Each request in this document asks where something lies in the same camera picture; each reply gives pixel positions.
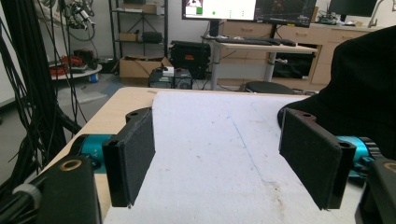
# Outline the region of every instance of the shelf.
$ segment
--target shelf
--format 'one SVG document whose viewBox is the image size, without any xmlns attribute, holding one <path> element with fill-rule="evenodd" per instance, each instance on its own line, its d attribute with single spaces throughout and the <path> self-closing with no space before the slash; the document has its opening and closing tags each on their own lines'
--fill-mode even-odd
<svg viewBox="0 0 396 224">
<path fill-rule="evenodd" d="M 109 12 L 110 12 L 110 24 L 111 24 L 111 34 L 112 34 L 112 43 L 113 43 L 113 53 L 114 53 L 114 58 L 122 58 L 123 57 L 123 50 L 124 48 L 122 47 L 123 44 L 137 44 L 140 46 L 136 47 L 128 47 L 128 49 L 131 48 L 142 48 L 143 50 L 143 55 L 146 55 L 146 45 L 159 45 L 163 48 L 163 54 L 165 57 L 167 57 L 168 54 L 168 18 L 167 18 L 167 8 L 168 8 L 168 0 L 164 0 L 164 14 L 157 14 L 157 13 L 151 13 L 155 11 L 155 8 L 153 8 L 152 5 L 143 5 L 141 11 L 125 11 L 125 9 L 121 4 L 120 0 L 108 0 L 109 3 Z M 120 14 L 128 14 L 128 15 L 134 15 L 132 20 L 124 21 L 125 15 L 121 16 Z M 154 27 L 151 25 L 151 21 L 154 19 L 153 17 L 160 17 L 163 19 L 163 30 L 160 31 L 157 23 L 156 26 Z M 125 22 L 130 23 L 130 27 L 125 27 L 127 26 Z M 143 41 L 130 41 L 130 40 L 119 40 L 119 33 L 125 33 L 125 32 L 131 32 L 133 29 L 138 29 L 140 30 L 141 34 L 147 32 L 147 31 L 154 31 L 157 32 L 157 30 L 160 31 L 160 33 L 163 34 L 163 42 L 162 43 L 147 43 Z"/>
</svg>

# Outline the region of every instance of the computer monitor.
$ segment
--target computer monitor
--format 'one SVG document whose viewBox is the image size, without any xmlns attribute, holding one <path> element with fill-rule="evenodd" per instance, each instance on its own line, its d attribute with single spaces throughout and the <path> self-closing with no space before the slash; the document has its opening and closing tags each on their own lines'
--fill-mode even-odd
<svg viewBox="0 0 396 224">
<path fill-rule="evenodd" d="M 309 27 L 317 0 L 257 0 L 254 21 Z"/>
<path fill-rule="evenodd" d="M 309 27 L 316 2 L 317 0 L 182 0 L 182 20 L 211 21 L 212 36 L 217 35 L 219 20 Z"/>
<path fill-rule="evenodd" d="M 340 21 L 347 16 L 371 17 L 377 0 L 332 0 L 329 4 L 329 13 L 341 15 Z"/>
<path fill-rule="evenodd" d="M 218 35 L 219 21 L 253 21 L 256 0 L 182 0 L 182 20 L 210 21 L 209 33 Z"/>
</svg>

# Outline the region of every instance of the black cloth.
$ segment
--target black cloth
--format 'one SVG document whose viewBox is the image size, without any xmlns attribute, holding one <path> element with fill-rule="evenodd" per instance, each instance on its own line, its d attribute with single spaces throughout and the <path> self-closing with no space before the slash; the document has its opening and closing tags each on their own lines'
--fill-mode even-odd
<svg viewBox="0 0 396 224">
<path fill-rule="evenodd" d="M 314 115 L 334 135 L 369 137 L 396 160 L 396 26 L 337 46 L 331 75 L 318 94 L 285 107 Z"/>
</svg>

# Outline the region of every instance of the gray floor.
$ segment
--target gray floor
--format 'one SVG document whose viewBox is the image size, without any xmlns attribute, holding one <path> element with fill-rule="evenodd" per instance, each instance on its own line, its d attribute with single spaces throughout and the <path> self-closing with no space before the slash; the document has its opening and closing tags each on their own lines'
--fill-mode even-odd
<svg viewBox="0 0 396 224">
<path fill-rule="evenodd" d="M 208 90 L 210 81 L 196 80 L 193 84 L 195 90 Z M 56 85 L 59 89 L 58 101 L 62 111 L 73 118 L 73 110 L 70 103 L 70 89 L 66 80 L 59 80 Z M 122 84 L 120 78 L 110 74 L 102 74 L 99 81 L 91 83 L 86 77 L 75 79 L 76 92 L 80 101 L 81 110 L 86 120 L 89 120 L 102 105 L 119 88 L 132 86 Z M 238 87 L 217 87 L 218 91 L 238 91 Z M 0 110 L 0 117 L 3 123 L 0 125 L 0 184 L 7 180 L 14 167 L 16 159 L 13 159 L 18 152 L 21 140 L 26 135 L 26 131 L 21 125 L 18 112 L 15 106 L 7 106 Z M 78 112 L 79 125 L 85 125 L 86 121 Z M 66 132 L 66 138 L 70 139 L 72 134 Z"/>
</svg>

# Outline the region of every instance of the desk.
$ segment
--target desk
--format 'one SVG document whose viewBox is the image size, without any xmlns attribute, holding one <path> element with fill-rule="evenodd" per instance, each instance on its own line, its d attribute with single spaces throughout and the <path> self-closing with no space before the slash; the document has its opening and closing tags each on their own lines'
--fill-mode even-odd
<svg viewBox="0 0 396 224">
<path fill-rule="evenodd" d="M 157 152 L 132 209 L 110 207 L 106 175 L 95 175 L 105 223 L 355 223 L 361 189 L 348 185 L 340 210 L 319 211 L 278 153 L 277 110 L 300 99 L 120 89 L 78 134 L 117 133 L 125 114 L 153 106 Z"/>
<path fill-rule="evenodd" d="M 271 81 L 272 74 L 274 72 L 275 67 L 275 59 L 277 53 L 300 53 L 300 54 L 311 54 L 317 52 L 317 49 L 311 49 L 302 46 L 289 47 L 289 46 L 262 46 L 262 45 L 241 45 L 241 44 L 225 44 L 219 43 L 216 41 L 212 41 L 214 46 L 213 50 L 213 70 L 212 70 L 212 78 L 211 78 L 211 86 L 210 90 L 214 90 L 218 83 L 218 66 L 220 61 L 220 50 L 221 49 L 229 49 L 229 50 L 256 50 L 256 51 L 265 51 L 269 52 L 268 64 L 265 67 L 264 73 L 264 81 Z"/>
</svg>

